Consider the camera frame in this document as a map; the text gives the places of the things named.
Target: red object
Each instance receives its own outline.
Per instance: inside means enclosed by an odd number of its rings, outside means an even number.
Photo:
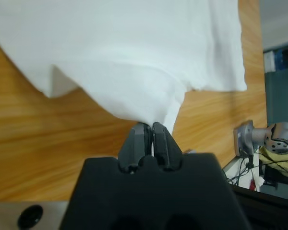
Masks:
[[[251,180],[250,190],[252,190],[252,191],[256,191],[255,180]]]

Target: white cloth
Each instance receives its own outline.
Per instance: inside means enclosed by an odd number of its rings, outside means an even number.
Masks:
[[[243,91],[238,0],[0,0],[0,46],[48,97],[83,88],[171,132],[186,91]]]

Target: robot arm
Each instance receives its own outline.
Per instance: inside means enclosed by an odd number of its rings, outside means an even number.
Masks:
[[[252,121],[248,121],[235,129],[236,154],[240,149],[253,155],[258,146],[265,146],[270,152],[288,154],[288,122],[274,123],[267,128],[255,128]]]

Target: wood grain surface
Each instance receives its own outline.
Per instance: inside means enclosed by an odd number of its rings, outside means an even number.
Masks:
[[[182,150],[234,158],[233,129],[266,125],[257,0],[240,0],[246,92],[189,92],[173,136]],[[0,49],[0,201],[69,199],[83,161],[116,156],[133,121],[115,118],[82,90],[49,99]]]

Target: white wall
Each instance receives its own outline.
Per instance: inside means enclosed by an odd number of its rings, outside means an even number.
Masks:
[[[260,0],[264,50],[288,44],[288,0]]]

